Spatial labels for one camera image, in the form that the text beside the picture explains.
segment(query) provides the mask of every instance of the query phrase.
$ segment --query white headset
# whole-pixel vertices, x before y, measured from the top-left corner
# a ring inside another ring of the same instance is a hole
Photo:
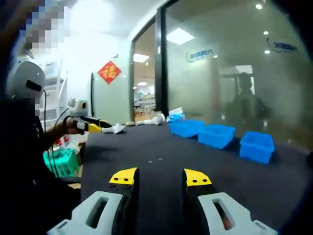
[[[9,98],[39,100],[45,87],[45,73],[28,55],[15,58],[6,81]]]

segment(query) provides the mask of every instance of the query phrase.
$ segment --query white wall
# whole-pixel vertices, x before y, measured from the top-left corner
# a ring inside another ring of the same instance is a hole
[[[94,73],[95,115],[109,122],[130,120],[130,42],[123,37],[93,33],[76,34],[62,45],[68,69],[68,97],[90,100],[90,78]],[[112,60],[122,73],[108,85],[97,72]]]

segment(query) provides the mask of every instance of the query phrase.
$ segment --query red decoration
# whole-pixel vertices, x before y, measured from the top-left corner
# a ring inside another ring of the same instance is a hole
[[[120,74],[121,70],[110,60],[102,69],[99,70],[98,75],[102,77],[103,80],[110,84],[114,81]]]
[[[66,142],[68,142],[68,140],[69,140],[68,137],[64,136],[64,142],[66,143]],[[55,143],[58,145],[62,145],[61,140],[57,140]]]

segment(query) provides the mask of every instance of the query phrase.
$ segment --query ceiling light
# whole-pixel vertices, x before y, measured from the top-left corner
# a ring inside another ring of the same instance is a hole
[[[173,32],[169,33],[166,36],[166,39],[172,43],[176,43],[178,45],[182,45],[195,37],[182,30],[181,28],[175,29]]]
[[[145,62],[149,57],[147,55],[140,55],[140,54],[134,54],[134,61],[143,63]]]
[[[263,6],[261,4],[256,4],[255,5],[256,9],[261,10],[263,8]]]

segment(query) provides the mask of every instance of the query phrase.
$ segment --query hand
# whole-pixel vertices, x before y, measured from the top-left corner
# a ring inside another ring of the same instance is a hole
[[[83,135],[85,132],[76,127],[73,118],[69,117],[66,122],[67,132],[71,135],[81,134]]]

